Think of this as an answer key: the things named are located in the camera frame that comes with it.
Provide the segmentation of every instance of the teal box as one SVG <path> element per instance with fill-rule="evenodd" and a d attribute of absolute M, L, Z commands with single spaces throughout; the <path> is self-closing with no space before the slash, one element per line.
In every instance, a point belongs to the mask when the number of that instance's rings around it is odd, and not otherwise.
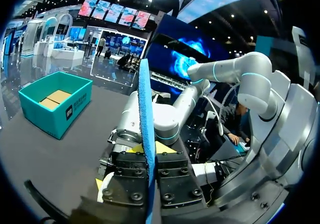
<path fill-rule="evenodd" d="M 68 93 L 68 97 L 47 108 L 40 104 L 56 91 Z M 19 91 L 23 114 L 35 126 L 61 139 L 71 123 L 91 100 L 92 80 L 64 72 L 45 76 Z"/>

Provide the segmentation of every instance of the floor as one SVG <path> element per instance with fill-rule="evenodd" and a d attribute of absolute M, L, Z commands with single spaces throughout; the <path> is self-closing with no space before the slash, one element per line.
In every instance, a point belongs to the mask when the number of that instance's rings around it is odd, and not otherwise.
<path fill-rule="evenodd" d="M 136 73 L 103 57 L 68 61 L 19 55 L 4 57 L 0 70 L 0 162 L 21 199 L 37 216 L 47 216 L 24 188 L 27 179 L 66 214 L 80 196 L 95 199 L 98 159 L 110 149 L 107 138 L 137 88 Z M 23 86 L 56 71 L 93 80 L 90 104 L 60 141 L 23 117 L 18 97 Z"/>

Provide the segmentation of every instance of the white cable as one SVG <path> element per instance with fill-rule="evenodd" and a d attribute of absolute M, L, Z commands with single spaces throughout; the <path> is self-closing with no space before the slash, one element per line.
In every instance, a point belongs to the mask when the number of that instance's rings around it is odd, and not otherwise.
<path fill-rule="evenodd" d="M 207 96 L 204 96 L 204 95 L 203 95 L 203 97 L 204 97 L 206 100 L 208 100 L 208 102 L 209 102 L 209 104 L 211 105 L 213 111 L 215 112 L 215 115 L 216 115 L 216 117 L 217 117 L 217 119 L 218 119 L 219 133 L 220 133 L 220 135 L 221 135 L 221 132 L 220 132 L 220 129 L 221 129 L 221 130 L 222 130 L 222 135 L 223 135 L 223 133 L 224 133 L 224 132 L 223 132 L 223 127 L 222 127 L 222 124 L 221 124 L 221 121 L 220 121 L 220 117 L 219 117 L 219 115 L 218 115 L 217 110 L 215 109 L 212 101 L 211 101 Z"/>
<path fill-rule="evenodd" d="M 222 127 L 222 124 L 221 124 L 221 114 L 222 114 L 222 109 L 224 108 L 224 106 L 225 106 L 225 102 L 226 102 L 226 100 L 227 100 L 227 97 L 229 96 L 229 94 L 236 88 L 236 87 L 238 87 L 240 85 L 240 83 L 237 83 L 237 84 L 235 84 L 229 91 L 228 91 L 228 93 L 225 95 L 225 97 L 224 97 L 224 99 L 223 99 L 223 101 L 222 101 L 222 104 L 221 104 L 221 108 L 220 108 L 220 111 L 219 111 L 219 118 L 218 118 L 218 127 L 219 127 L 219 134 L 220 134 L 220 136 L 223 136 L 224 134 L 224 129 L 223 129 L 223 127 Z"/>

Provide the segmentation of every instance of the printed logo on box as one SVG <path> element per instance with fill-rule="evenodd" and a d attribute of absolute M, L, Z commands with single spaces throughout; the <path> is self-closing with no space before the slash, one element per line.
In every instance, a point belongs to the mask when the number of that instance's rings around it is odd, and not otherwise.
<path fill-rule="evenodd" d="M 72 105 L 70 105 L 70 106 L 67 108 L 66 113 L 65 113 L 66 120 L 69 120 L 69 119 L 70 119 L 70 117 L 72 116 L 72 113 L 73 113 Z"/>

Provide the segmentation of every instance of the hand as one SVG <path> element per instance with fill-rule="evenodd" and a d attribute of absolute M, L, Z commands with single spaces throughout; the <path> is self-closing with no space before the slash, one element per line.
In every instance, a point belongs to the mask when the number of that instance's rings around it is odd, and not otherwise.
<path fill-rule="evenodd" d="M 230 138 L 230 140 L 235 144 L 238 145 L 240 139 L 239 137 L 237 137 L 236 135 L 233 135 L 231 133 L 228 134 L 228 137 Z"/>

